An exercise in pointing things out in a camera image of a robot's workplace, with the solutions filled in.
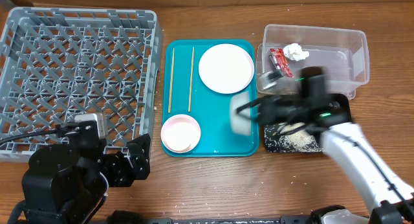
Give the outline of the grey-green bowl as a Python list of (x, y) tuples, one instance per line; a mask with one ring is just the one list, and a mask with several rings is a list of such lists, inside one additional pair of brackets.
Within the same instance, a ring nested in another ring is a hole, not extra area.
[(252, 124), (250, 120), (250, 108), (244, 107), (240, 111), (237, 109), (249, 103), (250, 95), (243, 92), (234, 95), (230, 99), (230, 127), (235, 134), (250, 136), (252, 132)]

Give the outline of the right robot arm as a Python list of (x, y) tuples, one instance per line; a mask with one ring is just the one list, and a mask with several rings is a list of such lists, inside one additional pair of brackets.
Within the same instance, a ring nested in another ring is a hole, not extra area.
[(321, 67), (306, 67), (299, 78), (297, 95), (266, 95), (250, 100), (247, 93), (230, 100), (230, 125), (234, 133), (246, 135), (248, 124), (261, 126), (299, 124), (279, 135), (306, 131), (318, 140), (323, 153), (333, 159), (358, 190), (368, 217), (333, 205), (314, 210), (307, 223), (412, 223), (413, 187), (404, 182), (377, 154), (361, 127), (354, 123), (347, 104), (327, 90)]

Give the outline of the crumpled white tissue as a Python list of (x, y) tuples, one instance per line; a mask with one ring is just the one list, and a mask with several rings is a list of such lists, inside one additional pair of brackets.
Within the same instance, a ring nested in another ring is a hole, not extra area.
[(284, 56), (292, 61), (305, 60), (310, 56), (309, 51), (302, 50), (301, 46), (297, 43), (292, 43), (283, 48)]

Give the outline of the large white plate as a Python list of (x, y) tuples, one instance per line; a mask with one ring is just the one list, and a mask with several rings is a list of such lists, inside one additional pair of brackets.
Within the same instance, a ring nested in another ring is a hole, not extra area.
[(203, 84), (221, 94), (232, 94), (246, 88), (254, 77), (254, 62), (243, 48), (224, 43), (209, 48), (199, 60)]

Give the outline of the grey plastic dish rack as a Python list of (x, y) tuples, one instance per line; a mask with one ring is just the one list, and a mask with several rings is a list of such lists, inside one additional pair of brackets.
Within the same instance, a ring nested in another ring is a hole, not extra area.
[(107, 153), (153, 133), (163, 33), (151, 10), (13, 8), (1, 34), (3, 162), (60, 141), (47, 131), (103, 113)]

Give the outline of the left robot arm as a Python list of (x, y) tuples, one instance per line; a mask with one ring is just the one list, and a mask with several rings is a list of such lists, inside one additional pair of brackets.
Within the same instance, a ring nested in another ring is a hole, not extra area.
[(97, 135), (75, 135), (67, 144), (38, 150), (22, 178), (24, 200), (12, 210), (9, 223), (88, 223), (107, 199), (110, 187), (130, 187), (150, 173), (151, 137), (126, 144), (130, 155), (105, 154)]

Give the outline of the red snack wrapper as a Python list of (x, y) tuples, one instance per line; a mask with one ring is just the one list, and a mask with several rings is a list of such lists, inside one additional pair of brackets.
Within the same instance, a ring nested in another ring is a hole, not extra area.
[(283, 53), (282, 48), (270, 48), (270, 59), (274, 67), (283, 77), (293, 78), (294, 75), (289, 68), (289, 63)]

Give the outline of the teal plastic tray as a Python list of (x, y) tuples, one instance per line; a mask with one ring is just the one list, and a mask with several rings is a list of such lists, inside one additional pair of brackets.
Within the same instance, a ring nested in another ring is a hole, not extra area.
[[(184, 114), (193, 117), (201, 127), (198, 145), (188, 153), (173, 153), (162, 143), (164, 151), (174, 157), (244, 157), (256, 152), (260, 145), (259, 125), (252, 122), (250, 136), (235, 134), (230, 127), (230, 99), (239, 93), (248, 92), (250, 100), (257, 98), (256, 72), (250, 84), (242, 91), (221, 94), (207, 88), (199, 76), (199, 60), (211, 47), (229, 43), (240, 46), (252, 57), (254, 48), (243, 39), (182, 39), (169, 44), (166, 49), (164, 72), (164, 100), (162, 125), (168, 118)], [(188, 112), (191, 52), (195, 48), (191, 112)], [(168, 113), (171, 57), (175, 48), (175, 67), (171, 113)]]

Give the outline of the clear plastic bin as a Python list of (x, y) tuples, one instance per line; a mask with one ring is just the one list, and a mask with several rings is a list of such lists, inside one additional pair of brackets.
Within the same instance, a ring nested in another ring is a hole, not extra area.
[[(309, 57), (295, 61), (288, 59), (292, 78), (274, 82), (265, 76), (275, 69), (270, 59), (271, 49), (282, 49), (297, 43)], [(305, 67), (323, 69), (329, 91), (344, 94), (348, 99), (356, 89), (369, 82), (370, 59), (366, 34), (361, 30), (269, 24), (256, 56), (257, 91), (262, 94), (293, 94), (299, 86), (300, 71)]]

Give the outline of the black plastic tray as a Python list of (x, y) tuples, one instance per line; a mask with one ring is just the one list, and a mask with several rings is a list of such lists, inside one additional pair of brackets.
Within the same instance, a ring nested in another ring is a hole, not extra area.
[(338, 93), (329, 95), (320, 107), (299, 95), (266, 95), (260, 98), (258, 111), (265, 148), (271, 153), (322, 152), (321, 134), (353, 121), (348, 98)]

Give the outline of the small pink plate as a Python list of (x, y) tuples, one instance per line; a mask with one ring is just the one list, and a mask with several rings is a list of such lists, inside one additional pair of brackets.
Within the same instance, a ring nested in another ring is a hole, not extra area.
[(191, 116), (178, 114), (165, 121), (160, 137), (163, 145), (173, 153), (188, 153), (201, 139), (201, 127)]

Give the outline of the pile of rice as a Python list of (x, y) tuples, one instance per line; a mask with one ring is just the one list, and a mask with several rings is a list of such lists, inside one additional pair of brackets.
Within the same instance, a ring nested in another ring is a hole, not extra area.
[(272, 153), (321, 153), (314, 136), (305, 130), (285, 135), (289, 131), (304, 126), (304, 123), (286, 125), (285, 123), (268, 125), (264, 127), (265, 148)]

